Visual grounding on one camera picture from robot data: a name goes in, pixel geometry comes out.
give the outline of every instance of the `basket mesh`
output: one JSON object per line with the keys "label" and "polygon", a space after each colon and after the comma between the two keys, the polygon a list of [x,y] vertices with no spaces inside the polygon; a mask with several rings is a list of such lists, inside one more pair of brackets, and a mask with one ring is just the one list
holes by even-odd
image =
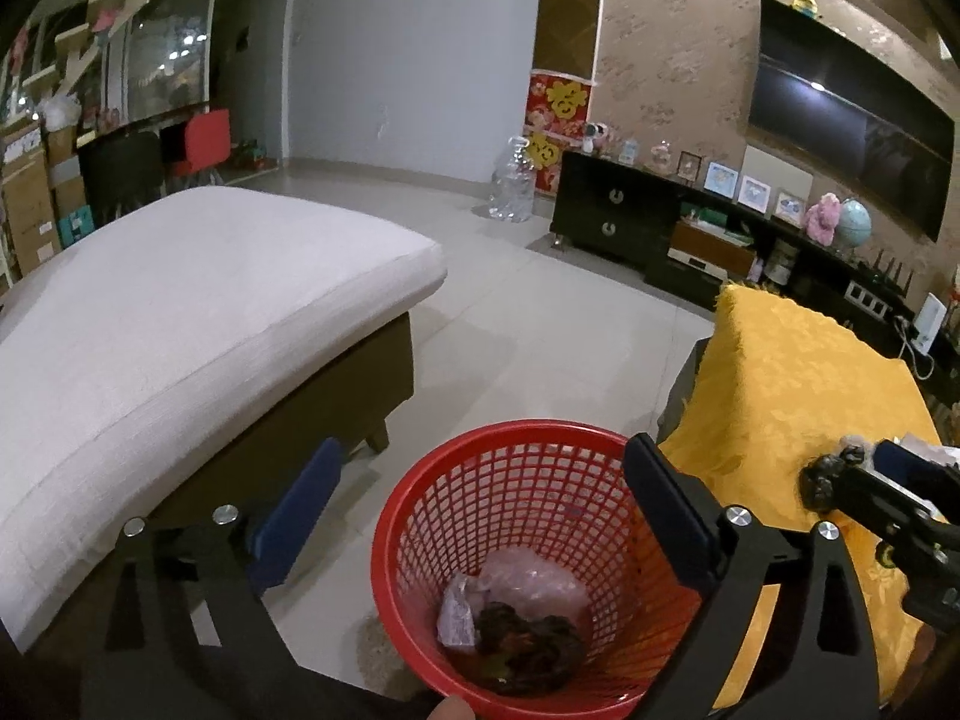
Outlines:
{"label": "basket mesh", "polygon": [[478,437],[460,447],[409,502],[395,541],[405,628],[439,664],[432,626],[453,572],[476,575],[487,552],[530,547],[587,586],[589,662],[557,693],[498,701],[546,715],[617,706],[626,714],[683,637],[699,597],[677,584],[637,509],[621,472],[622,445],[601,451],[586,431],[572,442],[569,427],[558,443],[493,438],[496,445]]}

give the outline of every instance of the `yellow fabric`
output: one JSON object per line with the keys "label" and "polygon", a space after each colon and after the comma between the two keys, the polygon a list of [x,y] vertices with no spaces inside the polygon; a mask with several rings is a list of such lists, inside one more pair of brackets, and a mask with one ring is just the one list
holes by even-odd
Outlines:
{"label": "yellow fabric", "polygon": [[[741,504],[765,525],[809,530],[818,517],[797,493],[800,469],[853,434],[877,442],[912,433],[939,445],[917,385],[833,319],[792,300],[731,286],[717,306],[680,426],[661,450],[700,477],[724,506]],[[906,666],[920,623],[899,602],[906,579],[880,567],[878,539],[836,512],[874,631],[883,699]],[[770,622],[775,587],[760,598],[747,640],[717,706],[739,700]]]}

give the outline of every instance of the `wall-mounted tv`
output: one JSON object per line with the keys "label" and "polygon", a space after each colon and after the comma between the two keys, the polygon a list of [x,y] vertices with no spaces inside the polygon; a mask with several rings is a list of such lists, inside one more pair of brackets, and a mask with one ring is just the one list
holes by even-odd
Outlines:
{"label": "wall-mounted tv", "polygon": [[776,0],[760,4],[750,124],[816,157],[937,240],[953,119],[869,52]]}

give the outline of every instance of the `wire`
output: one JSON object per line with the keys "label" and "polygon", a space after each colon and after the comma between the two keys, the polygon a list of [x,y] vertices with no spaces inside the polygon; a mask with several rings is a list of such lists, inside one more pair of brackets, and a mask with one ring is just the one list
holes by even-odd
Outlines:
{"label": "wire", "polygon": [[907,341],[906,328],[908,327],[908,325],[907,325],[906,319],[904,319],[903,317],[894,317],[894,327],[896,328],[896,334],[900,336],[901,341],[904,342],[904,345],[901,346],[901,351],[899,351],[899,354],[897,356],[902,358],[904,357],[905,350],[910,352],[910,368],[913,371],[913,375],[916,377],[917,381],[925,382],[930,378],[930,376],[933,375],[933,371],[937,367],[936,362],[934,362],[933,357],[930,357],[930,355],[923,354],[923,352],[920,352],[920,355],[922,357],[926,357],[928,360],[930,360],[930,371],[928,372],[927,375],[920,376],[920,372],[917,370],[917,351],[919,350],[915,349],[913,344],[910,343],[910,341]]}

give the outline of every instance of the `tv cabinet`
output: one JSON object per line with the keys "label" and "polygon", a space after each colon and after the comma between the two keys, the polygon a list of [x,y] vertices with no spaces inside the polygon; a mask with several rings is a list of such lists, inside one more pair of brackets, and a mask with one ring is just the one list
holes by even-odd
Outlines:
{"label": "tv cabinet", "polygon": [[[837,252],[806,237],[805,232],[778,218],[765,218],[751,208],[676,176],[663,176],[643,167],[617,162],[579,151],[563,155],[563,170],[550,230],[556,236],[603,256],[626,262],[643,272],[652,287],[713,310],[722,282],[667,256],[674,226],[684,203],[712,208],[743,223],[754,238],[754,250],[764,261],[777,240],[793,245],[800,253],[781,293],[800,305],[834,317],[856,336],[886,357],[896,357],[901,339],[894,330],[894,316],[913,319],[900,295],[871,279]],[[881,320],[848,302],[844,297],[851,281],[870,290],[891,311]],[[950,405],[960,399],[960,359],[945,340],[935,344],[937,375],[925,389]]]}

